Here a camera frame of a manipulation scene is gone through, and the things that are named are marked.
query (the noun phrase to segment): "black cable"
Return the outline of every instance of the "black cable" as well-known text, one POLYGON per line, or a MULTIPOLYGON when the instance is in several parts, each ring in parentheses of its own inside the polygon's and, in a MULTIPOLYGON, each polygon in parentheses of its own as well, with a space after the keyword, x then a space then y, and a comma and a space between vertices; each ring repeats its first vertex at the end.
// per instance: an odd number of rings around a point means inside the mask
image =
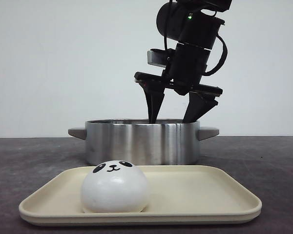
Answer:
POLYGON ((166 53, 168 54, 168 48, 167 48, 167 28, 168 28, 168 23, 169 23, 169 16, 170 16, 170 10, 171 10, 171 5, 172 5, 172 0, 169 0, 169 5, 168 5, 168 12, 165 20, 165 31, 164 31, 164 47, 166 50, 166 53))
POLYGON ((217 65, 211 69, 209 72, 204 72, 202 75, 208 77, 210 75, 213 75, 214 73, 216 73, 225 63, 227 55, 228 55, 228 49, 227 46, 224 42, 224 40, 217 34, 217 38, 222 42, 223 44, 223 53, 221 55, 221 58, 219 59, 217 65))

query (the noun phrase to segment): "black eye patch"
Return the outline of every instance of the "black eye patch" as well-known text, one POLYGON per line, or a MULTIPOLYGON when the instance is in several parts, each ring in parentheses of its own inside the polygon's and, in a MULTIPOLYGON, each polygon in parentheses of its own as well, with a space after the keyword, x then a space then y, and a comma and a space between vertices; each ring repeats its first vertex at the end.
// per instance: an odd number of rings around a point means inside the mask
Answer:
POLYGON ((105 165, 106 165, 105 163, 100 164, 95 169, 93 169, 93 173, 100 171, 101 169, 103 169, 105 167, 105 165))
POLYGON ((132 167, 132 164, 129 163, 129 162, 120 161, 119 163, 122 164, 122 165, 125 166, 125 167, 132 167))

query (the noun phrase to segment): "panda mouth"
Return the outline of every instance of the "panda mouth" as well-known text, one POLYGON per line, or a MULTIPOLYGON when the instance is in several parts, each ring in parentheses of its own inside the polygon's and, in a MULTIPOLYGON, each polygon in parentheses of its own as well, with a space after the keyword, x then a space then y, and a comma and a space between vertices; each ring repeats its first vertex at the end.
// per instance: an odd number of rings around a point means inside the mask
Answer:
POLYGON ((114 168, 112 168, 112 170, 107 171, 107 172, 118 171, 118 170, 120 170, 120 168, 118 168, 118 169, 114 169, 114 168))

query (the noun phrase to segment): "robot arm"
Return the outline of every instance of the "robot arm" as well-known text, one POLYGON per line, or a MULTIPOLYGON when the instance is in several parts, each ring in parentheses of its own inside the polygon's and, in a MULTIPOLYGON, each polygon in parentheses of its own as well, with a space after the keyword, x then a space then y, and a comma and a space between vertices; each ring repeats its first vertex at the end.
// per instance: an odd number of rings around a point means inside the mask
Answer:
POLYGON ((157 15, 157 28, 164 36, 165 50, 147 52, 148 64, 164 67, 161 76, 137 72, 136 83, 143 88, 150 123, 155 123, 164 99, 165 88, 179 95, 189 93, 189 105, 183 122, 195 122, 218 104, 215 97, 222 89, 200 84, 202 76, 217 72, 227 57, 227 47, 218 30, 225 22, 201 12, 202 9, 223 12, 231 0, 177 0, 166 3, 157 15), (178 41, 176 49, 167 49, 166 39, 178 41), (223 43, 223 54, 211 71, 206 72, 206 63, 215 39, 223 43))

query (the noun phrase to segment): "pot handle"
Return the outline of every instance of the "pot handle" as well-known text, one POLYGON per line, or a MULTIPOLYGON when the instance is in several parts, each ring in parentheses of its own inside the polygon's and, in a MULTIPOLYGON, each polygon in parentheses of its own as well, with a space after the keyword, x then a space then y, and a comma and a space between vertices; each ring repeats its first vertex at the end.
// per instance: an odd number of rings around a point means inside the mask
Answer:
POLYGON ((68 134, 81 140, 86 140, 87 137, 87 131, 85 128, 68 129, 68 134))
POLYGON ((205 140, 207 138, 214 137, 219 134, 218 128, 213 127, 200 127, 200 130, 197 131, 196 138, 198 140, 205 140))

